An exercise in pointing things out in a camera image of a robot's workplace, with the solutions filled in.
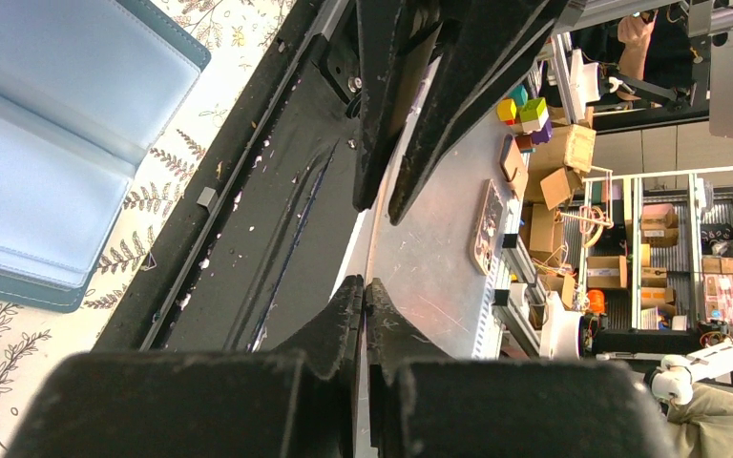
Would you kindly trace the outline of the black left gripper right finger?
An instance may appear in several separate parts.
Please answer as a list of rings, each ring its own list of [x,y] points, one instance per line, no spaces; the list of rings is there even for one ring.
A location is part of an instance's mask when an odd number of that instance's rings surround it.
[[[672,457],[624,364],[455,359],[365,290],[370,442],[382,457]]]

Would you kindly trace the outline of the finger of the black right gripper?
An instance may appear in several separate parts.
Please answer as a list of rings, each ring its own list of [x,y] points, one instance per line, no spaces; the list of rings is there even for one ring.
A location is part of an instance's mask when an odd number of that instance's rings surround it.
[[[470,1],[408,138],[387,207],[399,224],[446,153],[520,83],[568,0]]]
[[[353,206],[372,207],[442,26],[439,1],[358,1],[360,133]]]

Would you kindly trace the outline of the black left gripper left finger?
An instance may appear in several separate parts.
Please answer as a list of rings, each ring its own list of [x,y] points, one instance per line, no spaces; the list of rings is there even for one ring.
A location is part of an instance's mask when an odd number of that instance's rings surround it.
[[[269,351],[81,353],[47,378],[10,457],[350,457],[364,280]]]

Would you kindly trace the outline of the blue leather card holder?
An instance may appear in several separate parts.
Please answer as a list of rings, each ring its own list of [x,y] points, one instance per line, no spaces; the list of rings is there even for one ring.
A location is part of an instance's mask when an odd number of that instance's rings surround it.
[[[0,1],[0,301],[79,306],[210,58],[149,1]]]

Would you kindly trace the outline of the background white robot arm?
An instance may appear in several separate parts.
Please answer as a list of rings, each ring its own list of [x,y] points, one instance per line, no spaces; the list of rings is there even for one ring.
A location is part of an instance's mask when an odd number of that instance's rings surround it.
[[[487,96],[520,82],[573,1],[344,1],[355,14],[361,104],[353,207],[365,210],[400,131],[404,52],[462,8],[388,207],[407,215],[435,167],[478,120]],[[375,278],[347,276],[309,323],[275,349],[75,354],[35,395],[4,457],[352,457],[366,335],[371,433],[381,457],[670,457],[657,402],[687,407],[696,384],[733,369],[733,341],[668,354],[644,382],[620,363],[575,357],[458,360],[398,313]]]

